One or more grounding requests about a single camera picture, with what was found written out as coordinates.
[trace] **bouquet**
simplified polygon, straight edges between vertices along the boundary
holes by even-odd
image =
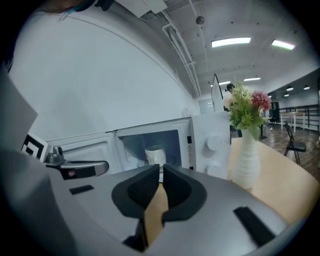
[[[259,138],[258,127],[263,124],[265,118],[260,117],[260,112],[267,111],[271,107],[271,100],[262,91],[253,93],[241,82],[235,83],[232,95],[226,101],[229,108],[231,125],[238,130],[247,129],[257,141]]]

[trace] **white microwave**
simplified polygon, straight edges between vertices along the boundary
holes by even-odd
[[[145,149],[161,145],[166,163],[227,179],[231,147],[225,111],[48,141],[70,161],[107,161],[103,175],[148,164]]]

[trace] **fluorescent light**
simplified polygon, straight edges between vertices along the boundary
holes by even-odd
[[[248,44],[250,43],[250,37],[239,37],[239,38],[230,38],[230,39],[223,39],[212,41],[211,46],[212,48],[218,46],[227,46],[227,45],[235,45],[235,44]]]
[[[230,84],[230,81],[220,82],[220,83],[219,83],[220,86],[225,85],[225,84]]]
[[[244,79],[243,81],[254,81],[254,80],[260,80],[261,78],[260,77],[255,77],[255,78],[247,78],[247,79]]]
[[[286,48],[288,50],[292,50],[293,48],[295,48],[295,45],[287,43],[287,42],[282,42],[282,41],[278,41],[278,40],[273,40],[272,42],[273,46],[279,46],[282,48]]]

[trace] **floor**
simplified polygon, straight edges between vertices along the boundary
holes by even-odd
[[[264,126],[263,135],[267,136],[268,138],[259,139],[260,142],[266,144],[281,154],[285,153],[286,146],[289,141],[289,136],[285,127],[283,127],[283,130],[281,130],[280,125],[275,125],[272,130],[269,130],[267,126]],[[313,177],[315,177],[318,182],[320,182],[320,168],[318,168],[320,161],[320,149],[316,148],[316,142],[320,135],[316,131],[297,128],[293,136],[296,141],[304,142],[306,144],[306,152],[299,153],[300,166],[309,172]],[[231,130],[231,137],[238,137],[236,130]],[[286,157],[296,162],[293,151],[289,151]]]

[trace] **white cup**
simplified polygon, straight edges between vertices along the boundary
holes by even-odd
[[[160,167],[163,167],[166,163],[166,153],[161,145],[149,146],[144,151],[149,165],[160,165]]]

